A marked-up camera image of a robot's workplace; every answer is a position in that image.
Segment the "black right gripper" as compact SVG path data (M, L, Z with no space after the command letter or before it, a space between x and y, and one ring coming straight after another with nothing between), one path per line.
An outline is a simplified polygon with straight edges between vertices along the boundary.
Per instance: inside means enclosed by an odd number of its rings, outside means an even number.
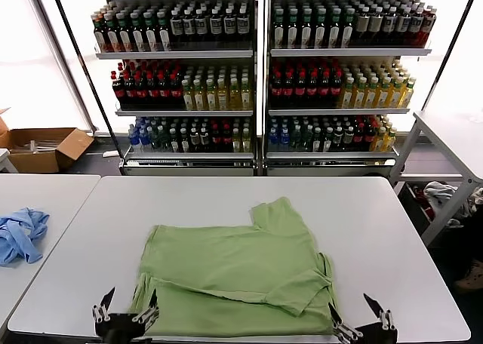
M338 339L355 339L355 344L396 344L398 331L392 317L392 312L384 310L375 299L364 293L364 298L371 311L381 323L366 324L356 329L348 325L339 316L335 307L328 303L333 323L333 332Z

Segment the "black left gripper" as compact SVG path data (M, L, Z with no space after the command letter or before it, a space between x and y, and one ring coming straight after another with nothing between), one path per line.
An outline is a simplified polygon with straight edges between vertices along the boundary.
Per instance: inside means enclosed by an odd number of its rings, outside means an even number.
M148 309L138 315L119 313L109 315L114 293L115 287L103 296L99 305L94 305L92 308L95 333L101 338L102 343L130 343L133 339L144 336L149 323L154 323L159 316L156 290L152 292Z

